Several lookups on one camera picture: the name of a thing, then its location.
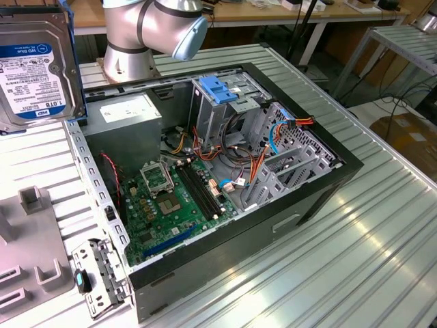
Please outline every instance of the green circuit board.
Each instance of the green circuit board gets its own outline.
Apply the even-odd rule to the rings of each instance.
[[[210,191],[208,180],[213,177],[203,163],[196,160],[191,163],[191,168],[203,179],[206,189]],[[155,172],[158,176],[162,176],[160,170]],[[169,173],[175,185],[174,192],[161,193],[155,199],[150,196],[141,174],[121,184],[124,195],[126,195],[125,228],[130,238],[130,244],[126,248],[126,257],[130,266],[146,260],[149,256],[144,256],[144,252],[147,250],[163,247],[165,243],[172,243],[175,238],[181,239],[153,255],[159,254],[181,243],[184,239],[201,234],[237,215],[234,204],[223,194],[222,200],[225,201],[220,202],[216,199],[216,203],[224,208],[225,212],[218,219],[207,220],[184,186],[175,167],[170,167]]]

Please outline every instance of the yellow cable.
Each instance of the yellow cable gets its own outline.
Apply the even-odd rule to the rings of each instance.
[[[184,146],[184,139],[185,139],[185,133],[182,133],[178,148],[176,148],[175,150],[170,152],[171,154],[177,154],[178,152],[180,152],[182,150],[182,147]]]

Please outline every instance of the wd logo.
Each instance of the wd logo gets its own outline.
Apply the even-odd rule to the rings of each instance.
[[[44,111],[36,111],[35,114],[37,117],[47,116],[47,115],[50,115],[50,111],[48,109],[46,109]]]

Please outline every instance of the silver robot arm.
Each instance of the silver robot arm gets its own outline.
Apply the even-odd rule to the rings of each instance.
[[[158,74],[152,50],[190,60],[208,29],[200,0],[104,0],[108,47],[104,71],[117,82]]]

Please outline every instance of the metal rack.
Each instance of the metal rack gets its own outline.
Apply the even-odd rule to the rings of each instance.
[[[412,64],[416,65],[416,68],[406,79],[407,83],[414,78],[419,69],[424,70],[430,75],[437,74],[437,34],[426,34],[425,32],[409,25],[371,27],[367,30],[363,39],[361,39],[360,44],[349,59],[349,62],[341,72],[335,84],[335,89],[331,94],[333,98],[336,98],[339,95],[339,92],[343,89],[346,79],[372,39],[378,41],[380,47],[375,52],[375,55],[369,60],[369,63],[364,68],[361,76],[371,70],[384,48],[394,51]],[[399,93],[401,94],[404,90],[405,88],[403,87]]]
[[[210,49],[183,63],[156,57],[163,75],[242,62],[256,64],[365,166],[314,219],[142,327],[428,326],[437,315],[436,184],[272,49]],[[104,83],[95,64],[82,74],[85,86]],[[0,197],[14,186],[48,186],[71,255],[99,229],[65,143],[60,124],[1,139],[2,163],[13,170],[0,182],[13,182]],[[93,321],[74,289],[2,327],[138,327],[134,312],[126,304]]]

